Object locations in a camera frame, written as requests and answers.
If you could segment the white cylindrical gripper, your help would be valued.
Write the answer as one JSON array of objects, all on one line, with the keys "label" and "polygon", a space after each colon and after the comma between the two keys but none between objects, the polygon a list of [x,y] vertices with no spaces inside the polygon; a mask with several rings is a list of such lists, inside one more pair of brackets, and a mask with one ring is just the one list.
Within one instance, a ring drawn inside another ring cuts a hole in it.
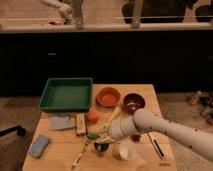
[{"label": "white cylindrical gripper", "polygon": [[134,135],[137,133],[137,129],[135,127],[133,117],[125,117],[115,119],[121,113],[120,105],[116,106],[113,112],[110,114],[107,121],[98,127],[96,130],[99,132],[107,130],[108,127],[108,135],[102,138],[95,140],[95,143],[105,144],[105,143],[114,143],[115,140],[122,140],[128,136]]}]

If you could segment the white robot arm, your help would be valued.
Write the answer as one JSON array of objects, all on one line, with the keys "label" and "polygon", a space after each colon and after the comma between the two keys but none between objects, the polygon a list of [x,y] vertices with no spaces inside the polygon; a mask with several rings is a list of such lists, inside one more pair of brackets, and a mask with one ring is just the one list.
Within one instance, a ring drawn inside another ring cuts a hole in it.
[{"label": "white robot arm", "polygon": [[133,115],[113,119],[97,143],[114,143],[132,135],[157,132],[213,162],[213,134],[166,120],[146,108]]}]

